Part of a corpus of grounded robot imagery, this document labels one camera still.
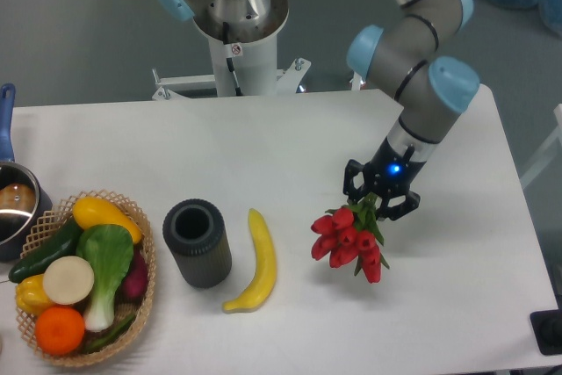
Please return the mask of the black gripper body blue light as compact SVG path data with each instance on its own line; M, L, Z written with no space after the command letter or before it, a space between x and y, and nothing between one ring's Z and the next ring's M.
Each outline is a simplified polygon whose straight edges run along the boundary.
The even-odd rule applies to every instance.
M362 196L379 198L406 196L410 185L428 160L428 144L416 138L391 143L385 138L375 155L364 165Z

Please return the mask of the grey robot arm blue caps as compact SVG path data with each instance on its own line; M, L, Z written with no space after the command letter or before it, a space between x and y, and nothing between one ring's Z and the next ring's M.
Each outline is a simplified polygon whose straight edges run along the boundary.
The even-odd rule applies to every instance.
M169 15L193 21L210 49L221 97L278 94L288 79L277 72L277 34L287 0L157 0ZM351 203L373 196L377 217L397 220L420 198L411 184L479 90L476 72L439 47L471 18L473 0L395 0L403 19L391 30L365 27L346 62L403 108L367 163L349 161L343 192Z

